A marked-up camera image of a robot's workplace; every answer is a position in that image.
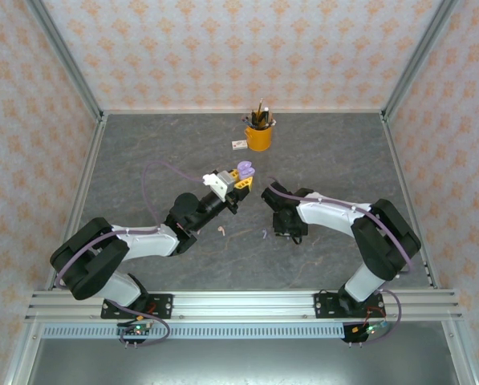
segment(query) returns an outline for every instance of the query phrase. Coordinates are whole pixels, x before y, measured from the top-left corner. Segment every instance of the mounting plate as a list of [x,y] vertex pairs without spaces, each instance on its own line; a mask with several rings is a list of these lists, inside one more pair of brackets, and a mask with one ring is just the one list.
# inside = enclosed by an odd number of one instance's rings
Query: mounting plate
[[[170,319],[172,317],[172,294],[148,294],[146,303],[147,306],[146,309],[144,309],[144,313],[155,315],[156,317],[162,319]],[[109,301],[104,299],[100,317],[102,319],[134,319],[136,316],[118,309]]]
[[358,309],[349,313],[339,304],[337,293],[319,292],[314,294],[314,311],[316,318],[366,318],[368,307],[379,307],[385,313],[384,297],[382,294],[372,294]]

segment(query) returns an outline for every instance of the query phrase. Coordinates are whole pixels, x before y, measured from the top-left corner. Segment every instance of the orange patterned wall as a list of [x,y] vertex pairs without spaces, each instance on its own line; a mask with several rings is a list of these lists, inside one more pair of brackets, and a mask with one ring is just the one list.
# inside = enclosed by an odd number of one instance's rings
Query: orange patterned wall
[[479,358],[479,0],[460,0],[391,126],[440,283],[460,290]]
[[94,122],[24,0],[0,0],[0,383],[47,280]]
[[381,109],[440,0],[46,0],[103,109]]

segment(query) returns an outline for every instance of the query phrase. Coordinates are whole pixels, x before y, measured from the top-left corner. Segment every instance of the yellow cup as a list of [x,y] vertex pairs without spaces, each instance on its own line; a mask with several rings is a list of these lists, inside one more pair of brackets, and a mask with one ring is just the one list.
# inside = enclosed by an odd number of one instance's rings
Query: yellow cup
[[247,127],[245,134],[248,148],[254,151],[267,150],[271,145],[271,129],[272,127],[268,127],[266,130],[259,131]]

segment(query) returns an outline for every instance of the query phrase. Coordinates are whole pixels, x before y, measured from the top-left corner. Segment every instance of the small purple item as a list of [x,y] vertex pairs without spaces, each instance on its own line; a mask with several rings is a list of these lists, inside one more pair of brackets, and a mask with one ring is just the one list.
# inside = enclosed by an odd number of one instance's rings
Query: small purple item
[[255,168],[252,167],[252,162],[243,160],[237,165],[237,171],[239,172],[239,180],[250,178],[255,174]]

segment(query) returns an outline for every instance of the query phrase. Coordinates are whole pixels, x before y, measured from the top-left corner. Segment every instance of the white eraser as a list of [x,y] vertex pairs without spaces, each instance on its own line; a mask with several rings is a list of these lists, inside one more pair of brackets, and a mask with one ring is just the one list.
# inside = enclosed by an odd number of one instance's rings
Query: white eraser
[[248,144],[246,140],[233,140],[232,141],[232,149],[233,150],[244,150],[248,148]]

